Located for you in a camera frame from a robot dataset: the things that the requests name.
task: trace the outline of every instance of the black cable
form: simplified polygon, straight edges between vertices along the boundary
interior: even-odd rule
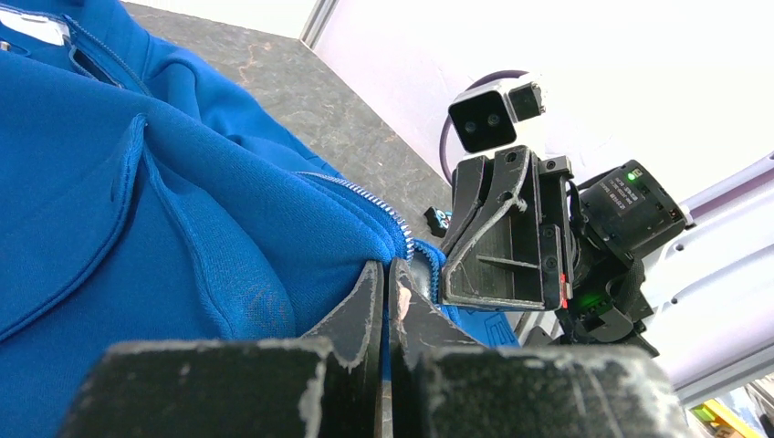
[[[523,70],[500,70],[495,73],[490,73],[483,78],[477,80],[470,87],[465,89],[468,91],[476,87],[481,87],[489,82],[494,82],[500,79],[518,79],[526,75],[527,72]],[[438,155],[441,158],[441,169],[444,171],[444,177],[450,184],[452,183],[452,172],[449,170],[449,163],[446,161],[446,138],[449,136],[449,130],[452,129],[452,118],[446,114],[446,121],[441,129],[441,140],[438,142]]]

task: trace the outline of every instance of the camera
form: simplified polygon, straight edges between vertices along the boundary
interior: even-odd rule
[[[517,123],[546,111],[536,78],[506,78],[460,94],[449,116],[468,153],[491,152],[516,141]]]

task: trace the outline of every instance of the white wall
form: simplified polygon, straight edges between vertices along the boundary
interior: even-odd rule
[[[298,38],[316,0],[125,0],[228,25]]]
[[[707,3],[340,0],[316,52],[438,172],[460,91],[541,71],[549,153],[581,178],[635,158],[683,201],[774,150],[767,4]]]

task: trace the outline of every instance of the gray stone surface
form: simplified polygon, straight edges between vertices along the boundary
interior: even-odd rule
[[[413,235],[430,235],[422,214],[451,207],[451,189],[300,41],[126,4],[157,37],[186,47],[247,89],[348,179],[394,207]]]

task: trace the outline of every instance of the blue garment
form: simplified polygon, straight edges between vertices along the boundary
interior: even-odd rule
[[[374,202],[191,52],[116,0],[0,0],[0,435],[61,424],[129,339],[296,337],[366,260],[409,258]]]

